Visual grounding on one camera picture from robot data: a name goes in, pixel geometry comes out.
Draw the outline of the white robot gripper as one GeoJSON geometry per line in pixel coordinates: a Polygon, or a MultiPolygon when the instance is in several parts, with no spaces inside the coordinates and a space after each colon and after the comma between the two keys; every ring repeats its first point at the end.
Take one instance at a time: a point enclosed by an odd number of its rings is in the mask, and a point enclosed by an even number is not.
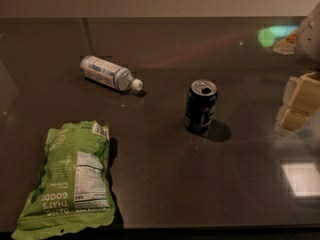
{"type": "MultiPolygon", "coordinates": [[[[298,28],[295,56],[299,63],[320,63],[320,2],[298,28]]],[[[320,72],[291,76],[276,117],[275,132],[299,131],[319,108],[320,72]]]]}

